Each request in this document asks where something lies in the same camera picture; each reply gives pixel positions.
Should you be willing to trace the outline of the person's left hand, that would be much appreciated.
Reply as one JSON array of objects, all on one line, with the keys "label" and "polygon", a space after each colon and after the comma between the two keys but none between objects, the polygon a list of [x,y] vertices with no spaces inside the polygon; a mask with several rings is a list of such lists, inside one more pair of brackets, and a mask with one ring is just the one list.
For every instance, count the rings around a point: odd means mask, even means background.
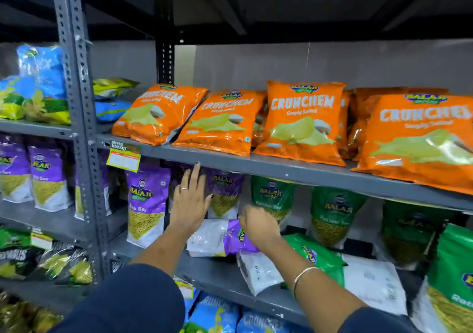
[{"label": "person's left hand", "polygon": [[204,200],[207,197],[206,192],[206,175],[201,174],[201,191],[198,197],[190,195],[190,174],[192,169],[184,172],[182,180],[174,190],[173,206],[170,212],[169,225],[191,226],[198,229],[205,216]]}]

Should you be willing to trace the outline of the yellow shelf price tag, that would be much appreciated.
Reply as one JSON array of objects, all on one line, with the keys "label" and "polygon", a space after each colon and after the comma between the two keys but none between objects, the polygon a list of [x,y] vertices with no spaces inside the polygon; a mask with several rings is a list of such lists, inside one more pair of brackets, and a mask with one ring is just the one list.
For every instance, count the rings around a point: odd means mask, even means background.
[{"label": "yellow shelf price tag", "polygon": [[106,165],[133,173],[138,172],[141,159],[139,146],[111,140],[108,148],[109,156]]},{"label": "yellow shelf price tag", "polygon": [[184,300],[194,300],[196,288],[189,282],[174,276],[174,282],[178,286]]},{"label": "yellow shelf price tag", "polygon": [[30,234],[30,244],[44,251],[50,251],[53,246],[53,238],[45,235],[42,231],[32,231]]}]

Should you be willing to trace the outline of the yellow snack packet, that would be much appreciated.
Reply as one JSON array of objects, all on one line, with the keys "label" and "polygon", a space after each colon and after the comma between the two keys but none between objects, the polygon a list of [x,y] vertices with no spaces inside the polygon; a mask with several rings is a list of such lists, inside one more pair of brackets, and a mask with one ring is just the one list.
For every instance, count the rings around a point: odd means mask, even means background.
[{"label": "yellow snack packet", "polygon": [[48,308],[0,291],[0,333],[47,333],[62,320]]}]

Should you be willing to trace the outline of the yellow green chip packet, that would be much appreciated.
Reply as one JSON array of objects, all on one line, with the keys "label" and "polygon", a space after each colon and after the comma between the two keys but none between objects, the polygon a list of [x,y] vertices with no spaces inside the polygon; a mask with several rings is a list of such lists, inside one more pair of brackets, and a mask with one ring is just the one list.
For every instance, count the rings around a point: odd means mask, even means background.
[{"label": "yellow green chip packet", "polygon": [[93,79],[93,92],[96,101],[112,100],[133,91],[140,82],[125,78]]}]

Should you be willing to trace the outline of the purple white-backed snack pouch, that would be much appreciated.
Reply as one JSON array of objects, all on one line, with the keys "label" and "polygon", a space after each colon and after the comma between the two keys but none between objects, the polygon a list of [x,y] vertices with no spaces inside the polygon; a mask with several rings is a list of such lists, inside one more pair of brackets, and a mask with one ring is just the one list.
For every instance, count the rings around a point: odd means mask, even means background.
[{"label": "purple white-backed snack pouch", "polygon": [[186,250],[192,258],[259,252],[238,219],[204,219],[198,230],[187,240]]}]

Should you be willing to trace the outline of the person's left forearm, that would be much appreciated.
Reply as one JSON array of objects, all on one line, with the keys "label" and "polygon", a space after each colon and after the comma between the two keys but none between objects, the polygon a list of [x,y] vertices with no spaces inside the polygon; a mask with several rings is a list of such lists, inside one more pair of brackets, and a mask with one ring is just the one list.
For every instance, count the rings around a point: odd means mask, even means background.
[{"label": "person's left forearm", "polygon": [[134,257],[129,264],[155,267],[173,278],[187,240],[196,230],[191,226],[170,224],[160,237]]}]

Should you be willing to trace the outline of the dark blue long-sleeved top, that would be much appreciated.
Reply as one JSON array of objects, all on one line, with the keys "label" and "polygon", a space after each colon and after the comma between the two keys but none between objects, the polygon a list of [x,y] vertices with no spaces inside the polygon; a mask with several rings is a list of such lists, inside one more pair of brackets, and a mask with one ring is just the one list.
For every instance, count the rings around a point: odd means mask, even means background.
[{"label": "dark blue long-sleeved top", "polygon": [[[185,303],[173,279],[155,267],[120,269],[79,303],[50,333],[179,333]],[[361,308],[338,333],[421,333],[406,318]]]}]

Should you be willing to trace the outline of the person's right forearm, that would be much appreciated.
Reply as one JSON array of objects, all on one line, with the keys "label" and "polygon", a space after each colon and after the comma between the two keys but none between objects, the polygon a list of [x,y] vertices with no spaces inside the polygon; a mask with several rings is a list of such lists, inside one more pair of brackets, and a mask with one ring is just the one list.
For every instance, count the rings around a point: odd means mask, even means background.
[{"label": "person's right forearm", "polygon": [[[304,268],[313,266],[283,238],[264,254],[274,263],[291,291],[295,277]],[[338,333],[355,311],[368,307],[322,270],[307,272],[296,292],[297,302],[316,333]]]}]

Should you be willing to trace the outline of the blue chip packet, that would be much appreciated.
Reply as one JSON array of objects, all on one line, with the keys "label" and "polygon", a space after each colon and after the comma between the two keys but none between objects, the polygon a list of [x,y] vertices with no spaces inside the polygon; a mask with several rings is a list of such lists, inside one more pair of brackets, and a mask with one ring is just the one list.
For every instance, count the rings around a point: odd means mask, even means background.
[{"label": "blue chip packet", "polygon": [[243,308],[235,333],[290,333],[288,322],[249,308]]},{"label": "blue chip packet", "polygon": [[238,304],[201,292],[180,333],[236,333],[240,315]]},{"label": "blue chip packet", "polygon": [[123,100],[95,101],[96,118],[99,123],[114,123],[131,107],[132,102]]},{"label": "blue chip packet", "polygon": [[39,47],[20,45],[17,50],[19,71],[31,76],[47,98],[67,100],[63,70],[63,51],[60,46]]},{"label": "blue chip packet", "polygon": [[67,94],[62,84],[11,75],[0,80],[0,119],[70,126]]}]

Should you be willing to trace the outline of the row of purple snack packets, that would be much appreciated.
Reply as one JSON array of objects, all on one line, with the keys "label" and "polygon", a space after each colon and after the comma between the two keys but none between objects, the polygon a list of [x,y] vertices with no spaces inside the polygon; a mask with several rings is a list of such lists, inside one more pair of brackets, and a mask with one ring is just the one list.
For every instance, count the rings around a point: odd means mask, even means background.
[{"label": "row of purple snack packets", "polygon": [[[136,173],[126,171],[125,175],[127,241],[147,248],[164,231],[171,171],[142,162]],[[0,134],[0,194],[8,202],[34,202],[35,208],[50,213],[75,204],[75,217],[84,217],[74,164],[53,140],[26,145],[21,137]]]}]

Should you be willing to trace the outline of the row of orange chip packets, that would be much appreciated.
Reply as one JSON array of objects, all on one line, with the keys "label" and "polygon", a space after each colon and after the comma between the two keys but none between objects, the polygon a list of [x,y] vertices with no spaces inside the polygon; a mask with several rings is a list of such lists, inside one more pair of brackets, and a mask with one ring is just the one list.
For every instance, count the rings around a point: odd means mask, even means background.
[{"label": "row of orange chip packets", "polygon": [[263,91],[155,85],[112,134],[248,157],[346,167],[473,195],[473,97],[443,88],[282,83]]}]

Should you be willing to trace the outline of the green snack packet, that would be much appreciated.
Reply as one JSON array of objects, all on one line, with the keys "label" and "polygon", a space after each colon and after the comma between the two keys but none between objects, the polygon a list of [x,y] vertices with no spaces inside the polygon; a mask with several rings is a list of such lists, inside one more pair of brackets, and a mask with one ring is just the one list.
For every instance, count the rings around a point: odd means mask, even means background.
[{"label": "green snack packet", "polygon": [[313,186],[311,224],[319,243],[334,247],[346,238],[358,211],[368,197],[352,191]]},{"label": "green snack packet", "polygon": [[473,333],[473,231],[446,226],[411,319],[422,333]]},{"label": "green snack packet", "polygon": [[296,184],[273,178],[251,175],[251,202],[269,212],[283,231],[288,225]]},{"label": "green snack packet", "polygon": [[394,264],[331,251],[304,234],[284,240],[311,265],[366,305],[393,315],[407,316],[407,299]]},{"label": "green snack packet", "polygon": [[432,240],[457,218],[453,210],[385,200],[379,252],[400,268],[414,268],[428,255]]}]

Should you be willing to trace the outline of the grey metal shelf rack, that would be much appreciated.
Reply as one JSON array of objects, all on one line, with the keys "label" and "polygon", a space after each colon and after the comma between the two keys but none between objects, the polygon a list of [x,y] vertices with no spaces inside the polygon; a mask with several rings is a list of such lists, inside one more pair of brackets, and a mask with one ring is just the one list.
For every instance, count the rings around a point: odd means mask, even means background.
[{"label": "grey metal shelf rack", "polygon": [[[0,130],[2,129],[9,134],[72,139],[70,127],[53,124],[0,119]],[[38,229],[39,232],[56,240],[76,245],[84,243],[84,239],[86,239],[85,226],[74,218],[73,207],[50,213],[34,208],[32,202],[17,204],[0,198],[0,228],[21,230],[28,234]],[[9,280],[4,278],[0,278],[0,289],[38,306],[49,308],[58,314],[68,313],[83,298],[86,291],[85,287],[60,286],[50,280]]]},{"label": "grey metal shelf rack", "polygon": [[[203,167],[225,169],[250,175],[270,176],[280,181],[316,186],[316,184],[331,184],[342,189],[354,188],[356,192],[367,194],[374,198],[400,200],[418,206],[434,206],[438,209],[459,211],[461,215],[473,214],[473,196],[454,193],[426,186],[420,186],[406,181],[384,179],[377,176],[356,173],[348,168],[330,166],[319,163],[292,161],[277,157],[264,157],[251,154],[249,157],[239,157],[216,151],[194,148],[179,148],[169,144],[146,145],[130,139],[121,139],[98,128],[93,108],[92,76],[89,73],[89,46],[86,13],[83,0],[67,0],[69,7],[68,28],[74,39],[74,54],[71,54],[77,76],[77,94],[81,96],[81,112],[86,143],[80,152],[87,156],[87,172],[83,174],[89,180],[90,186],[85,188],[86,203],[84,208],[92,217],[97,230],[94,248],[100,253],[103,276],[109,275],[112,260],[127,263],[132,255],[137,255],[143,249],[127,243],[125,234],[109,239],[109,231],[105,228],[104,204],[98,198],[99,194],[99,154],[98,150],[131,148],[133,161],[139,163],[140,154],[154,159],[164,159],[172,162],[200,163]],[[210,294],[226,298],[243,306],[255,308],[263,313],[277,316],[289,322],[308,326],[300,307],[287,290],[269,288],[254,297],[246,287],[243,278],[234,264],[221,259],[191,258],[184,252],[180,258],[176,275],[194,284]]]}]

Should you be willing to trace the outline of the person's right hand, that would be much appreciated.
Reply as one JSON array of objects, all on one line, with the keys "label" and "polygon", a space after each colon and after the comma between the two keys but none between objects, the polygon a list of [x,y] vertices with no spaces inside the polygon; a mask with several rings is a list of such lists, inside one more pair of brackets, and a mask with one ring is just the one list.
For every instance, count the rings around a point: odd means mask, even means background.
[{"label": "person's right hand", "polygon": [[254,214],[254,237],[249,240],[261,252],[268,253],[282,240],[277,220],[262,207],[246,205],[242,214]]}]

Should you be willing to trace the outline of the black chip packet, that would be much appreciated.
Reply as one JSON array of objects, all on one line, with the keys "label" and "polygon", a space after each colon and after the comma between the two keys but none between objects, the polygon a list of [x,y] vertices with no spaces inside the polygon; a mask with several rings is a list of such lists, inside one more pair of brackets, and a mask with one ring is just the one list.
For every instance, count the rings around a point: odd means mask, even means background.
[{"label": "black chip packet", "polygon": [[79,246],[55,246],[45,252],[34,273],[60,286],[86,286],[93,282],[88,252]]},{"label": "black chip packet", "polygon": [[44,249],[36,246],[0,248],[0,278],[25,280],[35,272],[44,252]]}]

